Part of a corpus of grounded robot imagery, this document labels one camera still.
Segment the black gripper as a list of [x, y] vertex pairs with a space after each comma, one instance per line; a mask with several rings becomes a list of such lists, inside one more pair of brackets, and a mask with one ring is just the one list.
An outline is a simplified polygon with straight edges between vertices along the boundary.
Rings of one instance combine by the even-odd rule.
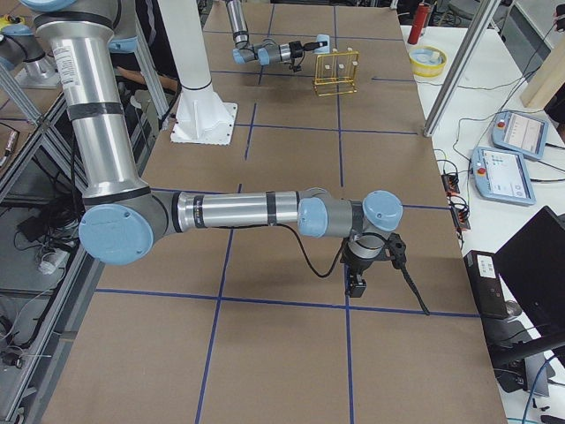
[[297, 59], [304, 55], [304, 51], [314, 52], [315, 54], [325, 54], [326, 53], [326, 42], [308, 42], [304, 46], [300, 41], [294, 41], [289, 43], [290, 48], [290, 58]]
[[367, 269], [366, 261], [347, 262], [345, 264], [346, 270], [346, 288], [345, 294], [348, 297], [362, 297], [366, 281], [363, 278], [363, 273]]

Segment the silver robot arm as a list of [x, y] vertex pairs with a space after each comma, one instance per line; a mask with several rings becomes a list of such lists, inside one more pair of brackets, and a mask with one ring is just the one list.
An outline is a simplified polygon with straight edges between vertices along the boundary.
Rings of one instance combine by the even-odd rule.
[[234, 42], [232, 56], [237, 64], [258, 62], [261, 66], [268, 66], [281, 63], [288, 64], [292, 71], [299, 72], [301, 61], [307, 52], [317, 55], [330, 52], [330, 38], [326, 34], [318, 34], [315, 42], [279, 44], [266, 38], [261, 43], [252, 44], [242, 3], [238, 0], [225, 1], [225, 5]]
[[319, 188], [229, 194], [158, 193], [138, 173], [110, 49], [135, 20], [131, 1], [30, 1], [38, 35], [47, 41], [61, 77], [67, 115], [87, 174], [82, 246], [95, 259], [124, 265], [171, 234], [192, 229], [278, 226], [302, 237], [337, 237], [335, 262], [348, 270], [346, 292], [360, 297], [363, 274], [375, 261], [405, 270], [396, 228], [400, 200], [387, 191], [361, 201], [333, 198]]

